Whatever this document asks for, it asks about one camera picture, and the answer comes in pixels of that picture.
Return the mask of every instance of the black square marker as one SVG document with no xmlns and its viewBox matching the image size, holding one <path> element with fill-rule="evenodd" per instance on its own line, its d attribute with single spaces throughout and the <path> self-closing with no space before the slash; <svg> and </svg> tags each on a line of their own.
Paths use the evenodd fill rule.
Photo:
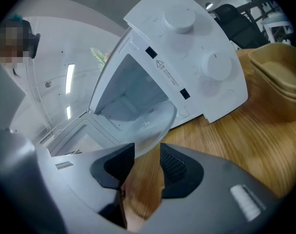
<svg viewBox="0 0 296 234">
<path fill-rule="evenodd" d="M 148 49 L 146 49 L 146 52 L 148 55 L 150 55 L 150 57 L 152 59 L 154 59 L 158 54 L 156 52 L 154 52 L 154 50 L 150 47 L 148 47 Z"/>
<path fill-rule="evenodd" d="M 187 90 L 184 88 L 183 90 L 180 91 L 182 96 L 184 96 L 185 99 L 188 99 L 190 97 L 189 93 Z"/>
</svg>

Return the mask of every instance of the wooden tabletop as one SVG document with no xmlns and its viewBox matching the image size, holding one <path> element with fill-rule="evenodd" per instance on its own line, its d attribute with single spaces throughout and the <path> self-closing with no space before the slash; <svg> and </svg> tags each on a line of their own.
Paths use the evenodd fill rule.
<svg viewBox="0 0 296 234">
<path fill-rule="evenodd" d="M 238 50 L 249 99 L 223 118 L 209 124 L 197 117 L 169 131 L 162 142 L 224 157 L 238 164 L 278 197 L 296 182 L 296 121 L 285 122 L 265 100 L 248 58 Z M 126 183 L 124 209 L 128 230 L 137 231 L 158 208 L 164 187 L 160 147 L 135 160 Z"/>
</svg>

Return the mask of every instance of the warning triangle symbol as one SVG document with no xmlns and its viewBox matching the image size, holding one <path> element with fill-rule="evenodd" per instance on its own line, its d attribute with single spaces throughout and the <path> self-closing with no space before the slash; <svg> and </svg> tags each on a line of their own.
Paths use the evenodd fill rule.
<svg viewBox="0 0 296 234">
<path fill-rule="evenodd" d="M 160 60 L 156 60 L 157 62 L 157 67 L 159 68 L 164 62 L 163 61 L 160 61 Z"/>
</svg>

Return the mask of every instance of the green plant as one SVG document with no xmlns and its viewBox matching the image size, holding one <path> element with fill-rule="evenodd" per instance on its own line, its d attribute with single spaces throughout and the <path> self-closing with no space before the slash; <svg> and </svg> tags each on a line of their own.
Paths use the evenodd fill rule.
<svg viewBox="0 0 296 234">
<path fill-rule="evenodd" d="M 98 68 L 102 71 L 106 64 L 105 55 L 101 53 L 99 49 L 95 48 L 91 48 L 91 54 L 100 62 Z"/>
</svg>

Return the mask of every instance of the wooden table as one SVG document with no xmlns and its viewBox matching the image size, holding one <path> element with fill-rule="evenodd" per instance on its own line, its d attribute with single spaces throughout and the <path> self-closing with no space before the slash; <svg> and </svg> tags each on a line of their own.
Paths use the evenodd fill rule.
<svg viewBox="0 0 296 234">
<path fill-rule="evenodd" d="M 233 161 L 268 186 L 286 195 L 296 182 L 296 121 L 284 122 L 263 98 L 247 56 L 238 50 L 249 99 L 223 118 L 209 124 L 197 117 L 169 131 L 162 142 L 188 147 Z M 161 202 L 164 187 L 157 146 L 135 160 L 126 183 L 124 209 L 128 229 L 137 231 Z"/>
</svg>

